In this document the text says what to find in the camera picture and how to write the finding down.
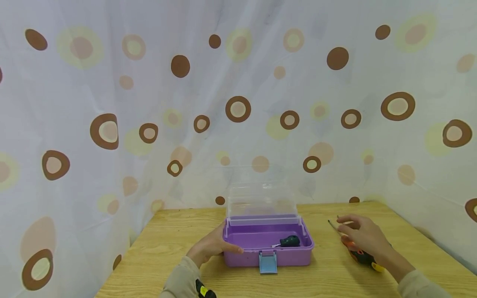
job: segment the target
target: sleeve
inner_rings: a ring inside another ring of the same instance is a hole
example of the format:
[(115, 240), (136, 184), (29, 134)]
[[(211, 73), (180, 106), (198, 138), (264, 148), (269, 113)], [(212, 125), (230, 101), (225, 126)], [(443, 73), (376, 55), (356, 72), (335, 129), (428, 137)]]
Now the sleeve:
[(196, 298), (196, 279), (200, 279), (199, 269), (190, 258), (183, 257), (172, 270), (159, 298)]
[(439, 285), (433, 283), (421, 272), (409, 272), (397, 286), (402, 298), (452, 298)]

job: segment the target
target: fabric backdrop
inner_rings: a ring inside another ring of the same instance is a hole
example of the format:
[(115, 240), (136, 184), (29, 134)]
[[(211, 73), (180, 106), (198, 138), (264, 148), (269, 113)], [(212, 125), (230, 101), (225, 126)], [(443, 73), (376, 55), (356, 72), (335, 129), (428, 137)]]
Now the fabric backdrop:
[(0, 1), (0, 288), (92, 297), (161, 208), (285, 181), (476, 271), (473, 0)]

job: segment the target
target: screwdriver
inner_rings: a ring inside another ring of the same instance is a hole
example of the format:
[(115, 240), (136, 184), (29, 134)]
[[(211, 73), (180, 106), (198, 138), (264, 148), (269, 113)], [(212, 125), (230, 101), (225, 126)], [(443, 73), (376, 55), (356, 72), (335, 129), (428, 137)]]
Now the screwdriver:
[(272, 245), (271, 247), (299, 247), (300, 239), (296, 235), (291, 235), (280, 239), (280, 244)]
[[(340, 231), (331, 223), (331, 221), (328, 219), (328, 223), (333, 227), (333, 229), (338, 232), (338, 234), (341, 235)], [(368, 254), (365, 251), (358, 250), (355, 251), (353, 247), (356, 247), (356, 244), (352, 241), (346, 240), (343, 236), (341, 236), (341, 242), (343, 243), (346, 248), (348, 248), (348, 252), (350, 253), (351, 257), (358, 263), (364, 264), (367, 266), (370, 266), (372, 269), (378, 271), (378, 272), (383, 272), (384, 267), (379, 266), (376, 261), (374, 260), (374, 257)]]
[(196, 279), (196, 290), (200, 298), (217, 298), (214, 291), (207, 289), (198, 279)]

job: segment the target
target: clear plastic lid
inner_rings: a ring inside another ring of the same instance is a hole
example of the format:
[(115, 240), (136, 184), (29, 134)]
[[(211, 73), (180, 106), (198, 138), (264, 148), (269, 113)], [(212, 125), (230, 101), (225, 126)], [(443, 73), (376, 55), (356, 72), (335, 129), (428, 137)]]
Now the clear plastic lid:
[(250, 166), (235, 166), (234, 182), (228, 188), (227, 218), (231, 226), (297, 224), (295, 197), (285, 179), (256, 173)]

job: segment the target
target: wooden table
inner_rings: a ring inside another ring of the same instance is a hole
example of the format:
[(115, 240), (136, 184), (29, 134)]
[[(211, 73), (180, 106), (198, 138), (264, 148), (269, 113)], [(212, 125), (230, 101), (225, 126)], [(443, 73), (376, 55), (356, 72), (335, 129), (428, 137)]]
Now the wooden table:
[[(204, 284), (222, 298), (397, 298), (391, 275), (355, 263), (327, 222), (337, 214), (357, 213), (372, 218), (397, 251), (452, 297), (477, 297), (477, 277), (385, 205), (301, 205), (298, 211), (315, 241), (308, 267), (279, 267), (277, 275), (260, 275), (258, 268), (228, 268), (223, 258), (214, 257), (201, 268)], [(223, 208), (157, 212), (96, 297), (156, 298), (181, 257), (224, 217)]]

